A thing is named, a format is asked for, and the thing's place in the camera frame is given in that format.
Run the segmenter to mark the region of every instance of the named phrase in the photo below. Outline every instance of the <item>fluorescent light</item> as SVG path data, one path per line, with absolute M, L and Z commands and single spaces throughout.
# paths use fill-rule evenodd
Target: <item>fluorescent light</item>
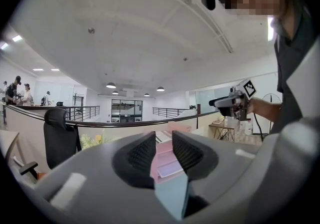
M 14 41 L 14 42 L 16 42 L 16 41 L 18 41 L 18 40 L 21 40 L 22 38 L 21 38 L 21 36 L 20 35 L 18 35 L 18 36 L 16 36 L 16 37 L 14 37 L 14 38 L 12 38 L 12 40 Z
M 112 82 L 108 83 L 107 88 L 116 88 L 116 85 Z
M 1 49 L 4 50 L 7 46 L 9 46 L 7 43 L 3 44 Z
M 268 41 L 271 41 L 274 38 L 274 29 L 271 27 L 272 20 L 273 17 L 268 17 Z

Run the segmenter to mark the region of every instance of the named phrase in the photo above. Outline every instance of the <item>black mesh chair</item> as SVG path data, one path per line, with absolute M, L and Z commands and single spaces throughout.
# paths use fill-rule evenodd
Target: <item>black mesh chair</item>
M 44 115 L 44 142 L 46 162 L 53 169 L 63 161 L 73 156 L 80 148 L 78 130 L 66 125 L 66 110 L 60 108 L 49 109 Z M 36 179 L 38 177 L 34 170 L 38 164 L 31 162 L 20 168 L 21 175 L 30 172 Z

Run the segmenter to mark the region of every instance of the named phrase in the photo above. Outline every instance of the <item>window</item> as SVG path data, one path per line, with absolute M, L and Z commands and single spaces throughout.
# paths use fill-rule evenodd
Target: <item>window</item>
M 142 121 L 142 101 L 112 100 L 111 122 L 129 123 Z

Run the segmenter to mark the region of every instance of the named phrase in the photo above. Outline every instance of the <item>chair backrest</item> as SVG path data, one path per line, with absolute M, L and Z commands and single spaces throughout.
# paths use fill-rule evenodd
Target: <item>chair backrest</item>
M 50 169 L 76 153 L 78 131 L 67 126 L 66 110 L 53 108 L 44 115 L 44 141 L 46 162 Z

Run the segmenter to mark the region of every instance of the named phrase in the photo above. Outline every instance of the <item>black railing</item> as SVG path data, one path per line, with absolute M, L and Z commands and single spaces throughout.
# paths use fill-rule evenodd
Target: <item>black railing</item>
M 188 109 L 168 109 L 168 108 L 153 107 L 153 114 L 166 117 L 166 118 L 177 118 L 185 110 L 188 110 Z
M 85 121 L 100 114 L 100 106 L 74 106 L 67 107 L 66 121 Z

